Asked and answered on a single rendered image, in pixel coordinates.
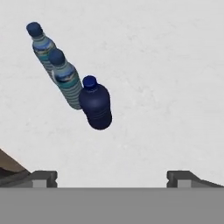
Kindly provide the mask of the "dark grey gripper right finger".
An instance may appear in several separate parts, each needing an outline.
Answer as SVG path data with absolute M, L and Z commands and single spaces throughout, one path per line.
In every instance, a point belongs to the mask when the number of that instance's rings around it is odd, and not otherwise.
M 213 182 L 200 179 L 190 171 L 168 171 L 166 177 L 168 179 L 166 184 L 168 188 L 224 188 L 224 185 L 218 185 Z

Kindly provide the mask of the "dark blue plastic bottle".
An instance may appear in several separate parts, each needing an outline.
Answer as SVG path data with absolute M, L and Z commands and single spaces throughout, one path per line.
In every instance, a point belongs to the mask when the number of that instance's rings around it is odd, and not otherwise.
M 109 91 L 93 75 L 83 80 L 79 94 L 80 106 L 89 125 L 95 130 L 105 130 L 112 123 Z

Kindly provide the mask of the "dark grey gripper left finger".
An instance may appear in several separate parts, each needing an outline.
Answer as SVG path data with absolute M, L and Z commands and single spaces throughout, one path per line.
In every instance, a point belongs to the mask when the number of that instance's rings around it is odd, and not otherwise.
M 35 171 L 27 170 L 14 172 L 0 170 L 0 187 L 15 188 L 56 188 L 58 186 L 56 171 Z

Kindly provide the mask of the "clear ribbed water bottle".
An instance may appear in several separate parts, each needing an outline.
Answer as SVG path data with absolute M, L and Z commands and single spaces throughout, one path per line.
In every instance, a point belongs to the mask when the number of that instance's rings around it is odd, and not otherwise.
M 48 73 L 51 80 L 53 80 L 52 70 L 53 66 L 48 59 L 49 52 L 56 48 L 55 43 L 52 39 L 47 37 L 38 22 L 30 22 L 26 26 L 26 30 L 32 39 L 32 50 L 42 64 L 46 72 Z
M 76 68 L 67 61 L 64 53 L 59 48 L 52 49 L 49 52 L 48 59 L 52 64 L 53 80 L 67 103 L 73 109 L 81 109 L 79 94 L 82 90 L 82 85 Z

